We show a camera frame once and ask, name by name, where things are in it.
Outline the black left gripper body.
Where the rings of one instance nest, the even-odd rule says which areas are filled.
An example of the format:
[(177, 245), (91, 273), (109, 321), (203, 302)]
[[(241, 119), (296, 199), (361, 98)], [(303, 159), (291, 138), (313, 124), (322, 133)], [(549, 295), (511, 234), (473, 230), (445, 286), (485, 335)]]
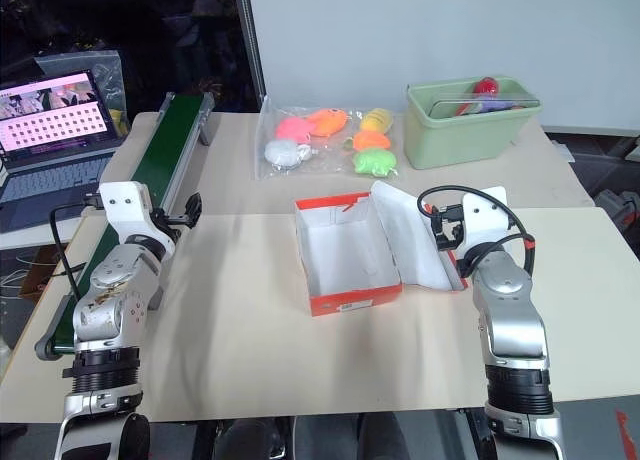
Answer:
[(189, 216), (187, 214), (169, 215), (160, 207), (153, 208), (150, 218), (159, 230), (170, 230), (176, 226), (189, 226)]

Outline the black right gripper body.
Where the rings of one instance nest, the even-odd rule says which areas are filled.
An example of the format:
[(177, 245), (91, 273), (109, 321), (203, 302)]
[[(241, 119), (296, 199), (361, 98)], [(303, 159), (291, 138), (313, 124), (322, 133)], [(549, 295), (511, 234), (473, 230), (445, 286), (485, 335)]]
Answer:
[(462, 241), (464, 239), (464, 216), (458, 215), (440, 215), (439, 234), (446, 241)]

